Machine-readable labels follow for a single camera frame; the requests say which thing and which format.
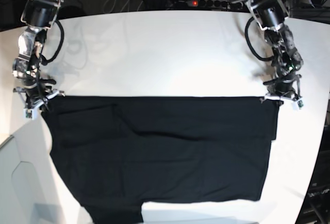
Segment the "black cloth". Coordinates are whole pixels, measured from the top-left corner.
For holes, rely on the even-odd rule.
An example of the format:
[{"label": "black cloth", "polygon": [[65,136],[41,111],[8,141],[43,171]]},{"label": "black cloth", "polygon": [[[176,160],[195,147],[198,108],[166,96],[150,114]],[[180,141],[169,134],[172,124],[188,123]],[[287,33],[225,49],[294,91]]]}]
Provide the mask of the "black cloth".
[{"label": "black cloth", "polygon": [[51,157],[95,223],[142,222],[147,201],[260,199],[275,101],[56,97],[51,106]]}]

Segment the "white table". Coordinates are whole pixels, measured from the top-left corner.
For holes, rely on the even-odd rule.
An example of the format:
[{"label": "white table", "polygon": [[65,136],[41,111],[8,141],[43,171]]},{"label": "white table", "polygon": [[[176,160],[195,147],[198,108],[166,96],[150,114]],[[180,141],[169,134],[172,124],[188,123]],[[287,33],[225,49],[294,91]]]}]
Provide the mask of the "white table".
[{"label": "white table", "polygon": [[[63,49],[45,70],[67,95],[263,96],[267,90],[260,75],[265,74],[267,66],[252,56],[246,44],[243,31],[249,17],[230,12],[155,11],[64,20]],[[145,222],[219,218],[216,223],[295,223],[314,169],[326,115],[330,26],[295,19],[287,24],[305,61],[300,71],[305,107],[301,111],[293,111],[290,105],[280,108],[277,139],[272,144],[261,200],[150,202],[142,207]],[[13,33],[16,36],[17,30],[0,33],[4,43],[1,50],[11,46],[8,37],[12,38]],[[251,28],[250,38],[262,53],[260,45],[264,43],[257,29]],[[48,33],[46,56],[54,53],[58,41],[59,31],[54,26]],[[15,96],[13,103],[11,123],[17,128],[22,123],[22,104]],[[42,121],[35,126],[40,124],[46,134],[46,153],[51,138]],[[38,166],[40,160],[31,155],[36,153],[36,146],[29,149],[34,141],[22,142],[23,136],[21,133],[16,137],[20,154],[35,165],[41,177],[46,169]],[[77,223],[79,205],[51,160],[45,162],[50,163],[65,219]]]}]

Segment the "black t-shirt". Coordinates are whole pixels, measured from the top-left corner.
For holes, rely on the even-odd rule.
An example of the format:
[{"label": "black t-shirt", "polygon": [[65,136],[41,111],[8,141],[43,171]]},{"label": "black t-shirt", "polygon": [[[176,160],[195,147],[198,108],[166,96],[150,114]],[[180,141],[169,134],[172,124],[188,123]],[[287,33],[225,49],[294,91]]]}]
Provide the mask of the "black t-shirt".
[{"label": "black t-shirt", "polygon": [[147,201],[260,199],[278,105],[258,97],[57,97],[51,157],[95,223]]}]

